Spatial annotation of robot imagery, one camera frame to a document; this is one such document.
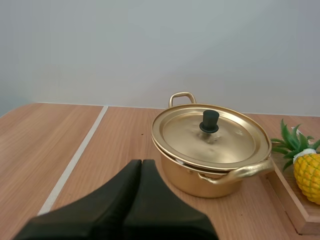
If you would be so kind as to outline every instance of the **wooden table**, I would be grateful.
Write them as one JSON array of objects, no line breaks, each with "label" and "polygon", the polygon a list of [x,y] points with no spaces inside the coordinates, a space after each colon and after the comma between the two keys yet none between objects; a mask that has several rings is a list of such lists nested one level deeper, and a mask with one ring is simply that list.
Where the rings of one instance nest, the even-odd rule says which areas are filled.
[{"label": "wooden table", "polygon": [[[99,188],[131,159],[154,159],[168,187],[206,213],[221,240],[320,239],[295,232],[280,202],[273,203],[277,196],[264,177],[246,179],[240,191],[221,198],[181,192],[164,176],[151,140],[152,121],[162,110],[105,111],[102,106],[34,103],[0,118],[1,240],[11,239],[40,210],[60,208]],[[306,126],[318,131],[320,125],[319,117],[248,115],[272,137],[279,134],[282,118],[304,123],[302,132]]]}]

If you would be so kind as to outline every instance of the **pot rim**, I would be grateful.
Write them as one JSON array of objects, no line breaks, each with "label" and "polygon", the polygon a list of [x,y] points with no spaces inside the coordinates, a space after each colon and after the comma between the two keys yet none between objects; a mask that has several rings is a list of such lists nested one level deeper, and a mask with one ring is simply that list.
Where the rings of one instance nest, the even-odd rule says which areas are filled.
[{"label": "pot rim", "polygon": [[[247,121],[249,121],[253,126],[255,126],[256,128],[258,128],[261,133],[264,135],[264,140],[267,142],[268,144],[268,148],[267,151],[265,152],[265,154],[259,159],[259,160],[252,160],[252,159],[245,159],[239,162],[233,162],[233,163],[217,163],[214,164],[215,166],[206,166],[205,164],[200,164],[200,163],[196,163],[194,161],[192,161],[192,158],[185,156],[181,153],[179,153],[178,151],[176,151],[174,148],[172,148],[171,146],[169,146],[165,140],[163,139],[163,137],[161,136],[161,134],[159,132],[156,132],[157,128],[159,128],[160,123],[159,123],[159,118],[163,118],[165,115],[167,115],[170,112],[173,112],[175,110],[182,110],[182,109],[192,109],[192,108],[202,108],[202,109],[219,109],[221,111],[226,111],[236,117],[240,117],[242,119],[246,119]],[[216,105],[212,105],[212,104],[203,104],[203,103],[190,103],[190,104],[182,104],[182,105],[177,105],[177,106],[172,106],[169,107],[167,109],[165,109],[163,112],[161,112],[153,121],[152,123],[152,128],[151,128],[151,136],[152,136],[152,141],[153,143],[156,145],[156,147],[161,150],[161,152],[166,153],[166,155],[168,157],[171,157],[172,159],[177,159],[180,160],[182,162],[184,162],[186,165],[192,166],[192,168],[197,168],[197,169],[203,169],[203,170],[215,170],[215,171],[223,171],[223,172],[228,172],[234,169],[238,169],[240,167],[246,166],[246,165],[250,165],[253,163],[258,163],[260,161],[266,160],[270,154],[271,154],[271,150],[272,150],[272,143],[270,138],[268,137],[267,133],[265,132],[265,130],[257,123],[255,122],[253,119],[251,119],[250,117],[237,112],[235,110],[226,108],[226,107],[222,107],[222,106],[216,106]]]},{"label": "pot rim", "polygon": [[229,170],[216,170],[215,171],[215,170],[212,170],[212,169],[200,168],[200,167],[193,166],[193,165],[190,165],[190,164],[185,163],[185,162],[183,162],[183,164],[181,164],[176,159],[172,158],[169,154],[167,154],[166,152],[162,151],[160,149],[160,147],[155,143],[154,139],[152,139],[152,142],[154,143],[154,146],[158,149],[160,154],[162,154],[164,157],[166,157],[169,161],[172,161],[173,163],[177,164],[178,166],[181,166],[183,168],[189,169],[189,170],[194,171],[196,173],[223,176],[223,175],[226,175],[226,174],[228,174],[230,172]]}]

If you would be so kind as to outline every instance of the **pot lid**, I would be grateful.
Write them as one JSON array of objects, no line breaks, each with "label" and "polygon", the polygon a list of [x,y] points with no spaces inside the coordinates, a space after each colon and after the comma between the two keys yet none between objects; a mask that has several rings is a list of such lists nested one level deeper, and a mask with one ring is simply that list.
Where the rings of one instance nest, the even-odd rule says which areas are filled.
[{"label": "pot lid", "polygon": [[211,170],[230,171],[254,164],[271,152],[270,139],[255,121],[208,104],[166,109],[153,122],[152,139],[173,158]]}]

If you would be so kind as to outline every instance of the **pineapple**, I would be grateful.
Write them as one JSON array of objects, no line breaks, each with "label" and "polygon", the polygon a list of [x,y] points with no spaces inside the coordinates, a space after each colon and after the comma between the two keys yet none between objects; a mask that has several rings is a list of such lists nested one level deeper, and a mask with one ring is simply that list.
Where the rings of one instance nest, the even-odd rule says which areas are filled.
[{"label": "pineapple", "polygon": [[316,152],[320,140],[309,144],[311,136],[297,135],[297,125],[292,132],[288,130],[284,120],[281,121],[281,136],[283,140],[272,138],[277,143],[273,152],[284,154],[289,161],[284,165],[283,171],[293,164],[293,173],[299,188],[309,201],[320,205],[320,154]]}]

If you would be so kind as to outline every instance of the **white wall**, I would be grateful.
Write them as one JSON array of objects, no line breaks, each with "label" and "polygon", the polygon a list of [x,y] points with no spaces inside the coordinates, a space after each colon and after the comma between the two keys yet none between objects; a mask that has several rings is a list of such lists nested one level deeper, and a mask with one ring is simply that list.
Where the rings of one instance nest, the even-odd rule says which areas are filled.
[{"label": "white wall", "polygon": [[28,102],[320,116],[319,0],[1,0],[0,115]]}]

